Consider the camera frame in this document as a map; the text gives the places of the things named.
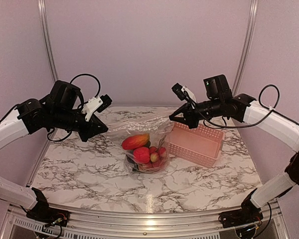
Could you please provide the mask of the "orange carrot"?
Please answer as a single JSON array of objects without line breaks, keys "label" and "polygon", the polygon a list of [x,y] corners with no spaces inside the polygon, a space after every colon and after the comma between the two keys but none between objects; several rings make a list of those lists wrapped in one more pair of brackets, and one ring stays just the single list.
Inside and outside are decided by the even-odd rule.
[{"label": "orange carrot", "polygon": [[124,150],[134,150],[146,145],[149,140],[150,135],[148,133],[129,136],[122,142],[122,148]]}]

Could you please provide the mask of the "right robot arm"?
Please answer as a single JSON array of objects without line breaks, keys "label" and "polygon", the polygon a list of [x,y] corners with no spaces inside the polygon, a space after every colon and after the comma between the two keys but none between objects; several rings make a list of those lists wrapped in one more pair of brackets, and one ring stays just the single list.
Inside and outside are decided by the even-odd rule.
[{"label": "right robot arm", "polygon": [[203,81],[207,101],[198,103],[186,86],[176,83],[171,89],[186,103],[178,108],[169,119],[197,128],[201,120],[210,122],[214,117],[227,117],[241,123],[239,129],[258,127],[286,144],[295,153],[283,173],[254,190],[242,202],[237,219],[247,223],[266,203],[287,193],[299,185],[299,123],[277,112],[275,107],[266,107],[260,99],[246,94],[232,95],[225,75]]}]

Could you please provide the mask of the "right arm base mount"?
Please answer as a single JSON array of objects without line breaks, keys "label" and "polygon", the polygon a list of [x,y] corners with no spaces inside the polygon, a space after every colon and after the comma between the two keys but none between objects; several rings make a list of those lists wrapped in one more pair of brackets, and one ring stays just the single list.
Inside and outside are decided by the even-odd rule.
[{"label": "right arm base mount", "polygon": [[243,209],[221,212],[218,221],[223,228],[230,228],[260,222],[263,219],[261,210],[246,211]]}]

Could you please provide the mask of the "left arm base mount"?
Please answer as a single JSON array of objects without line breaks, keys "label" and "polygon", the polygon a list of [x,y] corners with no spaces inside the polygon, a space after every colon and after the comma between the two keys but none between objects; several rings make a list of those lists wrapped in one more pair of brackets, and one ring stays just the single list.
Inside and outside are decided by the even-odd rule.
[{"label": "left arm base mount", "polygon": [[70,212],[67,210],[61,210],[56,208],[48,208],[43,211],[38,210],[28,210],[26,216],[30,219],[45,223],[46,225],[51,225],[57,219],[62,219],[61,222],[58,222],[62,227],[66,227]]}]

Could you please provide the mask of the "bunch of red lychees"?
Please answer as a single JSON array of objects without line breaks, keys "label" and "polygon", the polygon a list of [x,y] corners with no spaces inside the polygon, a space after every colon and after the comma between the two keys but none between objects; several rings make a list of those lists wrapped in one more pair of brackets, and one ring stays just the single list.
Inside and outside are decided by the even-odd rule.
[{"label": "bunch of red lychees", "polygon": [[149,148],[150,163],[153,168],[162,168],[167,162],[167,150],[165,147],[151,146]]}]

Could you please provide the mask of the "clear zip top bag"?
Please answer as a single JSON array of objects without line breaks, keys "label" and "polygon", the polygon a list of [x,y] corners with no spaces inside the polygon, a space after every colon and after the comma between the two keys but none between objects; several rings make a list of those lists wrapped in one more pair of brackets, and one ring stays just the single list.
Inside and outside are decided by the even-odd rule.
[{"label": "clear zip top bag", "polygon": [[169,137],[174,123],[169,113],[155,113],[141,119],[115,124],[106,138],[124,154],[130,172],[156,174],[169,164]]}]

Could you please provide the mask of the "red strawberry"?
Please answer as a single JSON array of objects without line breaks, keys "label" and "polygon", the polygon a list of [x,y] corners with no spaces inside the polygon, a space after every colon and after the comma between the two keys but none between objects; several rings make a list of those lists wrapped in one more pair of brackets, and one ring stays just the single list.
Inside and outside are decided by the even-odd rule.
[{"label": "red strawberry", "polygon": [[147,147],[139,147],[133,151],[133,160],[138,164],[147,164],[150,161],[150,150]]}]

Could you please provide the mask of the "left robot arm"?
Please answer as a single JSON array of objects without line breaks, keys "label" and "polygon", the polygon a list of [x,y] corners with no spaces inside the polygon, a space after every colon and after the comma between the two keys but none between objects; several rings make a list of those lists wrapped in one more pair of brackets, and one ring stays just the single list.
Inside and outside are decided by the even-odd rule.
[{"label": "left robot arm", "polygon": [[[82,142],[108,131],[95,113],[109,107],[108,95],[84,101],[81,89],[71,83],[56,81],[51,92],[40,100],[29,99],[13,106],[0,120],[0,149],[13,141],[44,128],[77,132]],[[17,185],[0,177],[0,199],[34,212],[41,221],[53,217],[53,210],[40,190]]]}]

